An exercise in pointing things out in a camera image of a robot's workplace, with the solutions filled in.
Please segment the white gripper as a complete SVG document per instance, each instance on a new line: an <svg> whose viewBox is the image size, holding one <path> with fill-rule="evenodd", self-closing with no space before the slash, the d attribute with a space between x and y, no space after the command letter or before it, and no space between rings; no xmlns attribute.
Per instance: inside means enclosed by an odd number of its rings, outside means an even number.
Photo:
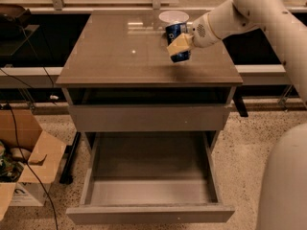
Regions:
<svg viewBox="0 0 307 230"><path fill-rule="evenodd" d="M167 47L169 56L190 50L196 47L209 47L221 39L216 36L209 22L209 14L200 16L192 23L192 34L182 33Z"/></svg>

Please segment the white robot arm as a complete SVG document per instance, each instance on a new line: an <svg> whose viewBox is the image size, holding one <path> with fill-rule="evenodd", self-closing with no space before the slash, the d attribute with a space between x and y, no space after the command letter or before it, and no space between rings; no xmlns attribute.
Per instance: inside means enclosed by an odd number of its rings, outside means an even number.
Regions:
<svg viewBox="0 0 307 230"><path fill-rule="evenodd" d="M307 102L307 28L282 0L228 0L174 39L171 56L208 47L251 28L261 29L301 100ZM286 131L268 157L256 230L307 230L307 124Z"/></svg>

